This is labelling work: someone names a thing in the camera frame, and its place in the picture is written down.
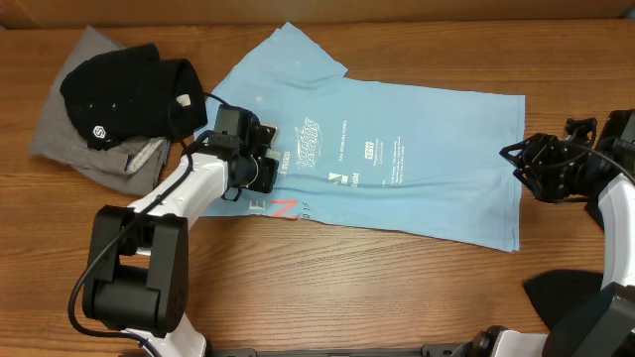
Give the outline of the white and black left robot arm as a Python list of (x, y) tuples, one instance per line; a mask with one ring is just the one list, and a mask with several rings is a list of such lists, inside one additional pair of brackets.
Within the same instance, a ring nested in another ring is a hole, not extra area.
[(87, 266), (67, 313), (80, 333), (136, 341), (150, 356), (209, 356), (212, 347), (186, 315), (189, 233), (229, 191), (272, 191), (278, 129), (222, 104), (214, 126), (183, 146), (175, 171), (126, 207), (95, 215)]

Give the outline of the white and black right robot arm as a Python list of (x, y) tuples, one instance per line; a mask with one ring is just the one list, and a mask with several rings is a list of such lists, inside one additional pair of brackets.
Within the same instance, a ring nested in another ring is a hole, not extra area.
[(513, 174), (539, 201), (580, 202), (596, 226), (599, 263), (555, 269), (523, 284), (543, 333), (492, 325), (443, 356), (631, 356), (634, 353), (634, 112), (603, 124), (568, 119), (561, 136), (535, 134), (503, 148)]

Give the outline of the light blue printed t-shirt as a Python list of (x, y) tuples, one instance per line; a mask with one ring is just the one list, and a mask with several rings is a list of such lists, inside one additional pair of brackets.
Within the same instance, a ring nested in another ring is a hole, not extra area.
[(520, 247), (522, 188), (503, 147), (523, 139), (525, 99), (355, 80), (291, 24), (248, 53), (206, 102), (253, 112), (278, 133), (270, 193), (211, 216), (265, 215)]

